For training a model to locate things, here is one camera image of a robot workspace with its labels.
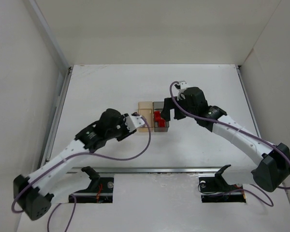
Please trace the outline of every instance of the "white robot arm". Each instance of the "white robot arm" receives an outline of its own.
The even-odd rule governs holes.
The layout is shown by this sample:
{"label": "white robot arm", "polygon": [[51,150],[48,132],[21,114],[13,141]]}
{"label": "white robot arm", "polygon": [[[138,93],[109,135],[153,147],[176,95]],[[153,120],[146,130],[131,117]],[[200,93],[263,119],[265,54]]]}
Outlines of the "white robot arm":
{"label": "white robot arm", "polygon": [[[172,85],[179,90],[173,97]],[[164,99],[161,117],[170,121],[170,110],[174,119],[192,117],[197,123],[242,150],[256,164],[252,170],[233,170],[230,164],[215,174],[200,174],[202,192],[228,192],[235,184],[257,184],[263,190],[273,192],[290,175],[290,150],[280,143],[274,145],[254,136],[235,122],[217,106],[208,105],[204,93],[198,87],[190,87],[185,81],[173,82],[171,98]]]}
{"label": "white robot arm", "polygon": [[136,132],[147,122],[134,113],[123,114],[114,109],[107,109],[100,119],[82,129],[75,139],[54,159],[45,166],[29,174],[19,175],[14,179],[14,202],[16,201],[31,220],[42,217],[58,198],[86,189],[95,188],[99,182],[99,174],[91,167],[84,167],[69,178],[60,180],[72,167],[92,156],[99,148],[105,146],[110,139],[121,141]]}

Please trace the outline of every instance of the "white floor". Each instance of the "white floor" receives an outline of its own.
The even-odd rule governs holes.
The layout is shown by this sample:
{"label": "white floor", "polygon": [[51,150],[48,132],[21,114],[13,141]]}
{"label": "white floor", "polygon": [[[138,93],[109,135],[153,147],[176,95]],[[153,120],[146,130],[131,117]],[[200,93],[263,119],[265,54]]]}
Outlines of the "white floor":
{"label": "white floor", "polygon": [[[64,104],[52,158],[83,127],[107,108],[137,110],[140,101],[162,101],[169,85],[186,80],[200,87],[209,102],[225,109],[248,130],[253,120],[234,65],[86,65],[75,66]],[[147,134],[136,133],[99,152],[130,157],[142,150]],[[199,127],[192,119],[173,120],[165,134],[154,133],[150,149],[130,162],[88,159],[93,167],[218,167],[253,165],[237,148]],[[195,174],[116,174],[112,204],[78,204],[70,232],[290,232],[290,204],[285,192],[270,193],[270,208],[253,196],[247,203],[201,203]],[[251,186],[244,186],[261,196]],[[50,223],[62,232],[72,204],[63,204]],[[47,215],[30,221],[22,215],[18,232],[45,232]]]}
{"label": "white floor", "polygon": [[[74,66],[51,158],[63,150],[85,126],[107,108],[137,111],[138,102],[163,101],[169,85],[186,80],[204,91],[208,103],[227,111],[255,133],[252,117],[234,65],[76,65]],[[131,157],[147,143],[146,133],[108,141],[98,153]],[[224,139],[190,118],[172,120],[167,133],[153,133],[148,151],[138,159],[118,162],[88,158],[80,166],[93,167],[221,167],[250,166],[252,161]]]}

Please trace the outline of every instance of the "purple cable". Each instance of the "purple cable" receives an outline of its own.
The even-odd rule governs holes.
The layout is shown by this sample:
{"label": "purple cable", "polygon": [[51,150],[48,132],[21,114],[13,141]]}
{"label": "purple cable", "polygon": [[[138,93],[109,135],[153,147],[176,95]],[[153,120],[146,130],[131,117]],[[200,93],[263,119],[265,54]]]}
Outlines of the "purple cable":
{"label": "purple cable", "polygon": [[273,207],[273,206],[274,206],[274,202],[272,201],[272,199],[270,198],[270,196],[267,195],[266,192],[264,192],[261,188],[255,186],[255,185],[251,185],[251,186],[253,186],[253,187],[257,188],[258,190],[260,190],[260,191],[261,191],[261,192],[262,192],[262,193],[267,197],[267,199],[270,200],[271,204],[269,204],[268,202],[266,202],[266,201],[264,201],[263,199],[261,199],[259,196],[257,196],[257,195],[256,195],[255,193],[253,193],[252,191],[247,190],[247,189],[243,189],[243,188],[241,188],[241,189],[235,189],[235,190],[232,190],[232,191],[229,191],[229,192],[223,192],[223,193],[219,193],[219,194],[210,194],[209,196],[211,196],[211,197],[218,197],[218,196],[225,196],[225,195],[227,195],[227,194],[229,194],[229,193],[232,193],[232,192],[241,192],[241,191],[245,191],[245,192],[249,192],[251,195],[253,195],[255,198],[257,198],[259,201],[263,202],[264,204],[268,205],[269,207]]}
{"label": "purple cable", "polygon": [[63,164],[66,160],[69,160],[73,157],[76,156],[82,156],[82,155],[91,155],[91,156],[97,156],[97,157],[101,157],[101,158],[105,158],[105,159],[109,159],[109,160],[116,160],[116,161],[129,161],[132,159],[136,159],[138,158],[140,155],[142,155],[144,152],[146,152],[146,150],[148,149],[149,145],[150,145],[150,141],[151,141],[151,132],[150,132],[150,126],[148,124],[148,122],[146,121],[146,119],[141,116],[141,119],[144,121],[144,123],[146,124],[147,128],[148,128],[148,143],[146,145],[146,147],[143,149],[143,151],[141,151],[139,154],[137,154],[136,156],[130,157],[130,158],[125,158],[125,159],[121,159],[121,158],[114,158],[114,157],[110,157],[110,156],[105,156],[105,155],[100,155],[100,154],[96,154],[96,153],[90,153],[90,152],[80,152],[80,153],[76,153],[73,155],[68,156],[65,160],[60,161],[59,163],[55,164],[53,167],[51,167],[50,169],[48,169],[47,171],[45,171],[44,173],[42,173],[40,176],[38,176],[35,180],[33,180],[30,184],[28,184],[26,187],[23,188],[23,190],[20,191],[19,194],[16,195],[16,197],[14,198],[13,202],[12,202],[12,206],[11,206],[11,210],[13,213],[19,214],[22,213],[24,210],[15,210],[15,205],[16,202],[19,200],[19,198],[24,194],[24,192],[26,192],[32,185],[34,185],[37,181],[39,181],[41,178],[43,178],[44,176],[46,176],[48,173],[50,173],[52,170],[54,170],[55,168],[57,168],[58,166],[60,166],[61,164]]}
{"label": "purple cable", "polygon": [[[74,215],[74,212],[75,212],[75,208],[76,208],[76,197],[71,194],[70,196],[73,197],[74,199],[74,205],[73,205],[73,210],[72,210],[72,213],[71,213],[71,216],[70,216],[70,219],[69,219],[69,222],[67,224],[67,227],[66,229],[64,230],[64,232],[67,232],[69,226],[70,226],[70,223],[72,221],[72,218],[73,218],[73,215]],[[56,211],[56,209],[58,209],[59,206],[61,206],[62,203],[59,203],[58,205],[56,205],[56,207],[53,209],[53,211],[51,212],[51,214],[49,215],[49,218],[48,218],[48,221],[47,221],[47,232],[50,232],[49,230],[49,223],[50,223],[50,219],[52,218],[52,215],[54,214],[54,212]]]}
{"label": "purple cable", "polygon": [[[242,133],[242,134],[244,134],[244,135],[247,135],[247,136],[249,136],[249,137],[251,137],[251,138],[253,138],[253,139],[256,139],[256,140],[258,140],[258,141],[260,141],[260,142],[262,142],[262,143],[264,143],[264,144],[266,144],[266,145],[268,145],[269,147],[271,147],[272,149],[274,149],[278,154],[280,154],[285,160],[286,160],[286,162],[288,163],[288,165],[290,166],[290,160],[288,159],[288,157],[283,153],[283,152],[281,152],[276,146],[274,146],[274,145],[272,145],[272,144],[270,144],[268,141],[266,141],[266,140],[264,140],[264,139],[262,139],[262,138],[259,138],[258,136],[255,136],[255,135],[253,135],[253,134],[250,134],[250,133],[248,133],[248,132],[246,132],[246,131],[244,131],[244,130],[239,130],[237,127],[235,127],[235,126],[232,126],[232,125],[229,125],[229,124],[227,124],[227,123],[224,123],[224,122],[220,122],[220,121],[218,121],[218,120],[214,120],[214,119],[209,119],[209,118],[205,118],[205,117],[199,117],[199,116],[196,116],[196,115],[193,115],[193,114],[191,114],[191,113],[189,113],[189,112],[187,112],[186,110],[184,110],[177,102],[176,102],[176,100],[175,100],[175,98],[174,98],[174,95],[173,95],[173,93],[172,93],[172,87],[173,87],[173,85],[175,85],[175,84],[179,84],[179,82],[178,81],[174,81],[174,82],[172,82],[171,83],[171,85],[170,85],[170,94],[171,94],[171,98],[172,98],[172,101],[174,102],[174,104],[183,112],[183,113],[185,113],[186,115],[188,115],[189,117],[192,117],[192,118],[196,118],[196,119],[199,119],[199,120],[203,120],[203,121],[208,121],[208,122],[213,122],[213,123],[218,123],[218,124],[221,124],[221,125],[224,125],[224,126],[226,126],[226,127],[229,127],[229,128],[232,128],[233,130],[236,130],[236,131],[239,131],[240,133]],[[290,189],[290,187],[277,187],[278,189]]]}

